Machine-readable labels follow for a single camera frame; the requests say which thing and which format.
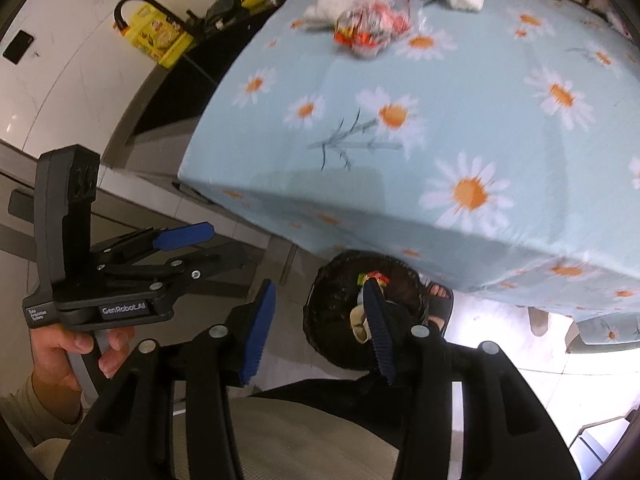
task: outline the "gray handle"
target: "gray handle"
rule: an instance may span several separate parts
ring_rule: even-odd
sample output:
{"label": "gray handle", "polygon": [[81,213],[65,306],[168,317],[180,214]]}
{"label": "gray handle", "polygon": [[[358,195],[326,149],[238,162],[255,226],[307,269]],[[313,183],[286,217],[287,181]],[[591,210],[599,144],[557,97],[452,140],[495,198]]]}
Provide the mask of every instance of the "gray handle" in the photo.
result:
{"label": "gray handle", "polygon": [[100,357],[109,349],[107,335],[107,330],[91,332],[94,339],[94,349],[89,354],[66,354],[89,405],[97,400],[109,381],[98,367]]}

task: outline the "black pants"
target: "black pants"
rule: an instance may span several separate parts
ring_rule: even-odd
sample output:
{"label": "black pants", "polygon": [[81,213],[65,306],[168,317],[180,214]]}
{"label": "black pants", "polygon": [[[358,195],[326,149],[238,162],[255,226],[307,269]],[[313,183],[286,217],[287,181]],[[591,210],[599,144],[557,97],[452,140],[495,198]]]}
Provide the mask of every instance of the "black pants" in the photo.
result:
{"label": "black pants", "polygon": [[400,449],[406,431],[410,389],[390,387],[369,374],[357,381],[308,379],[267,390],[254,397],[297,402],[339,416]]}

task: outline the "black trash bag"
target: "black trash bag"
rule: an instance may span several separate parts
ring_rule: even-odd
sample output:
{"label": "black trash bag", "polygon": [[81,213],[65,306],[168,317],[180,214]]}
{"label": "black trash bag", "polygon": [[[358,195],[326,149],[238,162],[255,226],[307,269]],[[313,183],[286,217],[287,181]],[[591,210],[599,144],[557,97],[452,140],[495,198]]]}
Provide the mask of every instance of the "black trash bag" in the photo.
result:
{"label": "black trash bag", "polygon": [[418,273],[401,260],[367,251],[345,251],[318,271],[303,307],[306,340],[340,368],[378,368],[371,341],[360,344],[351,331],[349,314],[356,307],[361,286],[358,275],[378,270],[389,278],[385,297],[404,305],[416,324],[425,316],[426,288]]}

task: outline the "slipper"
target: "slipper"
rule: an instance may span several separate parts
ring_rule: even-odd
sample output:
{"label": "slipper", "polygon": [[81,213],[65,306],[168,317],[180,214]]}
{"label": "slipper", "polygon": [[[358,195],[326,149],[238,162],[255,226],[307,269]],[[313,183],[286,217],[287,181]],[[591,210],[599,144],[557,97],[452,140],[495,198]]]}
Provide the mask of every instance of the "slipper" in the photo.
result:
{"label": "slipper", "polygon": [[[431,294],[431,289],[437,285],[444,290],[447,291],[449,295],[448,298],[442,298],[440,296],[434,296]],[[440,334],[444,336],[447,326],[449,325],[449,319],[451,318],[451,313],[453,311],[453,291],[450,288],[447,288],[444,285],[441,285],[436,282],[427,282],[424,286],[426,292],[424,294],[424,303],[426,304],[425,309],[425,320],[428,319],[429,316],[439,317],[444,321],[444,326],[440,331]]]}

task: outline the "person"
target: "person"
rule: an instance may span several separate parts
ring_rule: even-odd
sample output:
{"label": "person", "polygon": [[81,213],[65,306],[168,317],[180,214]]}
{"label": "person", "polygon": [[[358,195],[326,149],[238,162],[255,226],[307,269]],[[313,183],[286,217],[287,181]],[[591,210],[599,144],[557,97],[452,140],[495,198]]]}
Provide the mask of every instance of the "person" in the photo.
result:
{"label": "person", "polygon": [[[430,295],[450,291],[434,285]],[[444,322],[431,317],[440,329]],[[132,328],[109,332],[100,370],[113,377],[129,353]],[[87,354],[93,341],[62,325],[31,330],[33,371],[16,394],[0,398],[0,415],[48,479],[82,421],[81,387],[66,352]],[[306,380],[231,399],[230,412],[246,478],[386,480],[393,475],[409,391],[372,373],[357,381]],[[185,417],[174,417],[174,467],[189,478]]]}

